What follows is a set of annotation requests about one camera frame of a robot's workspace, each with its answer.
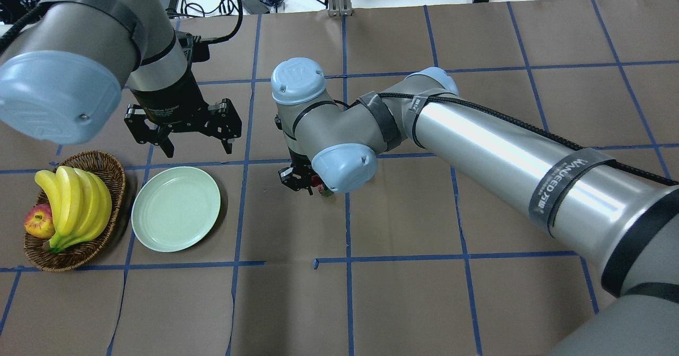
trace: fruit basket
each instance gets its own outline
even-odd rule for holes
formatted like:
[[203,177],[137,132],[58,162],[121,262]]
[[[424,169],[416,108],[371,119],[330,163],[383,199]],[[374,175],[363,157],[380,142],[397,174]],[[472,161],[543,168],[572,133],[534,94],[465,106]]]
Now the fruit basket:
[[[93,240],[72,245],[59,254],[43,249],[45,240],[29,233],[24,234],[24,253],[33,265],[42,271],[70,271],[93,259],[106,246],[117,228],[117,220],[123,204],[126,177],[121,163],[114,156],[102,151],[86,151],[66,158],[59,165],[79,168],[92,172],[104,181],[111,193],[112,209],[109,223],[104,231]],[[48,201],[44,191],[40,191],[36,205]]]

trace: plate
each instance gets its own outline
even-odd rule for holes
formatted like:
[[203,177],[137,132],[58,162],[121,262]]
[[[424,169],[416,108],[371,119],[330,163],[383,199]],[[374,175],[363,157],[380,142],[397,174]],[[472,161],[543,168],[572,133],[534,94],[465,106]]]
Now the plate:
[[170,168],[141,188],[132,208],[132,228],[151,250],[184,250],[201,240],[219,215],[219,188],[193,167]]

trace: red apple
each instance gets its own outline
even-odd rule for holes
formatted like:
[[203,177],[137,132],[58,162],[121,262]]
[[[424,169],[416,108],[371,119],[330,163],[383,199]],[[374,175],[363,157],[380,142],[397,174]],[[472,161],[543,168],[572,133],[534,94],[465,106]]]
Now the red apple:
[[29,211],[24,221],[26,231],[37,238],[49,239],[54,235],[54,223],[51,220],[49,204],[39,204]]

